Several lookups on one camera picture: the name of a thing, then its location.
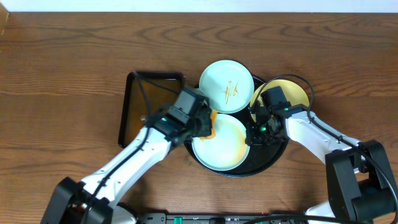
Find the green and yellow sponge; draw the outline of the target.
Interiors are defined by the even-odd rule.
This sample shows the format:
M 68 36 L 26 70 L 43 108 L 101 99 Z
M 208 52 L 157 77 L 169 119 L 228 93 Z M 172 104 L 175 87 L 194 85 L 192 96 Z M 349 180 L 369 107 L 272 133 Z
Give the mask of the green and yellow sponge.
M 212 110 L 210 114 L 210 119 L 211 119 L 211 134 L 209 136 L 203 136 L 200 137 L 201 140 L 206 140 L 206 139 L 212 139 L 216 136 L 216 131 L 215 131 L 215 121 L 217 117 L 217 110 Z

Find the light blue plate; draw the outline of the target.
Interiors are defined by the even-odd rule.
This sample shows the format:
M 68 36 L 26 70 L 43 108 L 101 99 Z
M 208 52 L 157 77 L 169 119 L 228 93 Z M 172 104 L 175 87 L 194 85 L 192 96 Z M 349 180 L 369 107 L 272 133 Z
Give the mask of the light blue plate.
M 214 127 L 214 137 L 193 138 L 193 153 L 200 163 L 211 170 L 232 170 L 242 164 L 249 154 L 246 128 L 228 114 L 218 114 Z
M 254 81 L 244 65 L 233 60 L 219 60 L 205 68 L 199 89 L 209 98 L 212 109 L 231 114 L 249 104 Z

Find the yellow plate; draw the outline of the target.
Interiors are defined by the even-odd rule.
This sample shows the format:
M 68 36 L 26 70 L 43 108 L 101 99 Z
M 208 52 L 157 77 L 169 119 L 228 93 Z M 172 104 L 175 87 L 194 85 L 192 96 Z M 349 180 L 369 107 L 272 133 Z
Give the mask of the yellow plate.
M 255 102 L 255 97 L 259 92 L 263 93 L 268 89 L 274 88 L 274 87 L 281 87 L 286 100 L 290 102 L 292 106 L 303 104 L 305 106 L 309 106 L 310 102 L 308 99 L 307 94 L 305 93 L 304 89 L 300 87 L 298 84 L 289 81 L 289 80 L 274 80 L 271 81 L 269 84 L 262 84 L 260 85 L 254 92 L 250 106 L 252 106 Z

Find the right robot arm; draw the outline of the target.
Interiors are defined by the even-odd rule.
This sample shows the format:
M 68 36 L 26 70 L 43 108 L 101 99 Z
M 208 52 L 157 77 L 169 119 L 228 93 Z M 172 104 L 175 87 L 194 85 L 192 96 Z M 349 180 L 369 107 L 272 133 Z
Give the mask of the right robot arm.
M 250 143 L 291 140 L 307 148 L 326 168 L 328 200 L 305 212 L 305 223 L 371 223 L 397 213 L 397 185 L 381 143 L 345 136 L 303 104 L 250 107 L 255 124 Z

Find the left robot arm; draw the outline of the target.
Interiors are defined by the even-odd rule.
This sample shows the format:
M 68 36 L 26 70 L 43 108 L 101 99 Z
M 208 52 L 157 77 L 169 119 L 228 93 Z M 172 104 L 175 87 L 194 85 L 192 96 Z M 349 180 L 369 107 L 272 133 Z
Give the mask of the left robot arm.
M 135 223 L 118 207 L 123 195 L 187 137 L 214 136 L 217 112 L 206 104 L 159 109 L 136 138 L 104 167 L 81 181 L 64 178 L 55 188 L 42 223 Z

